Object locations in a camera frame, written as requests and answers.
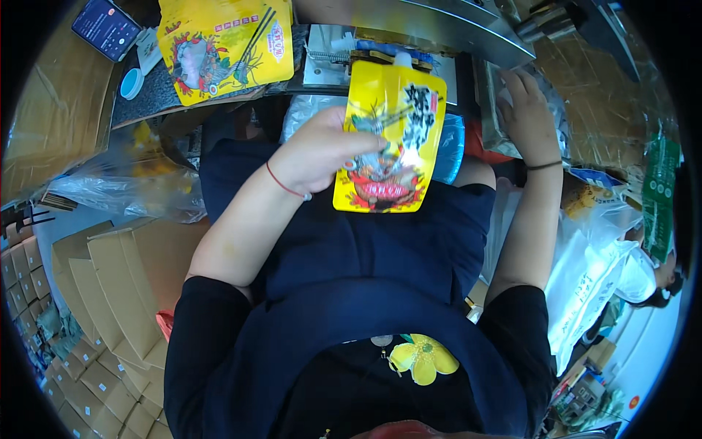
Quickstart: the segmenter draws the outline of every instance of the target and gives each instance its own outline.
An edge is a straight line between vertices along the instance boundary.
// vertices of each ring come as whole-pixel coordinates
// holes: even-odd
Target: red string bracelet
[[[268,173],[270,174],[270,176],[273,177],[273,180],[275,180],[275,182],[278,183],[278,186],[287,190],[288,192],[290,192],[293,195],[297,195],[298,197],[302,198],[303,201],[310,201],[312,199],[312,194],[310,194],[309,192],[306,194],[300,194],[298,192],[295,192],[294,190],[290,190],[290,189],[286,188],[283,183],[280,183],[280,180],[275,178],[275,176],[273,175],[273,171],[270,170],[270,166],[268,165],[268,162],[265,163],[265,167],[266,167],[266,169],[268,169]]]

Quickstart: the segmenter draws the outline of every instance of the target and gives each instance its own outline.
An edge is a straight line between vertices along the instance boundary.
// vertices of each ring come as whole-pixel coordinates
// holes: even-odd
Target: black t-shirt sleeve
[[[183,284],[164,377],[164,411],[175,439],[201,436],[208,378],[234,347],[250,312],[249,301],[232,285],[199,276]]]
[[[528,285],[507,289],[485,308],[478,327],[524,387],[529,411],[525,437],[533,437],[556,384],[550,367],[548,312],[543,291]]]

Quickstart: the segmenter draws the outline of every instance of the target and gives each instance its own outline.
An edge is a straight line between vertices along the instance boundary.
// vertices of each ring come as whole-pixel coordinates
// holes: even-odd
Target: yellow flower print
[[[420,386],[428,386],[437,378],[458,370],[458,360],[438,341],[422,334],[410,334],[414,343],[395,346],[390,354],[390,362],[398,372],[411,370],[412,379]]]

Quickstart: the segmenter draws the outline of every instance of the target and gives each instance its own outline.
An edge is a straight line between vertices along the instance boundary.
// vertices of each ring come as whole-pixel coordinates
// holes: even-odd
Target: phone screen
[[[107,0],[90,0],[71,28],[115,62],[141,31],[130,17]]]

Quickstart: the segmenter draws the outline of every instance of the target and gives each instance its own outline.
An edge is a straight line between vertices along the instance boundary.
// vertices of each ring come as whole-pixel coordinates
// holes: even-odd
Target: stack of yellow pouches
[[[293,76],[289,0],[159,5],[159,48],[183,105]]]
[[[446,113],[446,83],[414,70],[407,53],[394,65],[353,63],[345,129],[388,140],[384,150],[357,155],[336,173],[337,210],[417,211],[429,186]]]

